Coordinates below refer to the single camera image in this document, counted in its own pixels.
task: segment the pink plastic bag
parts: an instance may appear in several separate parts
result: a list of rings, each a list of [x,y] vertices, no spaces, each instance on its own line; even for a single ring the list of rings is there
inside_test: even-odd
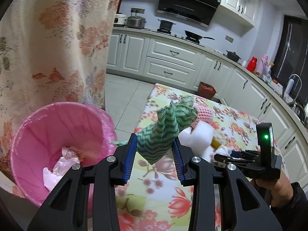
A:
[[[113,155],[117,140],[112,118],[102,109],[76,102],[57,102],[40,108],[18,129],[12,144],[11,167],[24,195],[40,207],[49,192],[43,184],[43,168],[53,168],[63,146],[74,146],[90,166]],[[89,210],[92,209],[90,188]]]

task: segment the range hood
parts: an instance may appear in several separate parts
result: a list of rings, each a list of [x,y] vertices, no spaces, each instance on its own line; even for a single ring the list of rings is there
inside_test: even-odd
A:
[[[221,0],[159,0],[158,13],[209,26]]]

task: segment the yellow object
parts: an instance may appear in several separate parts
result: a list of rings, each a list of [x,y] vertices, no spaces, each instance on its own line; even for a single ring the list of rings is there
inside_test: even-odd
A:
[[[214,138],[213,138],[213,140],[212,140],[211,145],[212,145],[212,147],[215,148],[215,149],[218,149],[218,148],[221,146],[221,144],[220,144],[218,141],[216,141]]]

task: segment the green cleaning cloth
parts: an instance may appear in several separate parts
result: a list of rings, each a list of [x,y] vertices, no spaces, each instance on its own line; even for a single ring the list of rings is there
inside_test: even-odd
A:
[[[198,110],[193,107],[193,103],[192,96],[184,96],[175,103],[171,101],[169,106],[156,111],[156,122],[136,133],[137,151],[151,165],[160,160],[178,134],[197,119]],[[128,141],[111,143],[122,146]]]

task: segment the human hand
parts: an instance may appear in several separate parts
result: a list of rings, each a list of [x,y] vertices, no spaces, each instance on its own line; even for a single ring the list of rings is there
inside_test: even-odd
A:
[[[283,171],[281,171],[278,180],[256,179],[252,180],[251,183],[271,191],[273,198],[270,205],[272,207],[285,206],[293,197],[293,188]]]

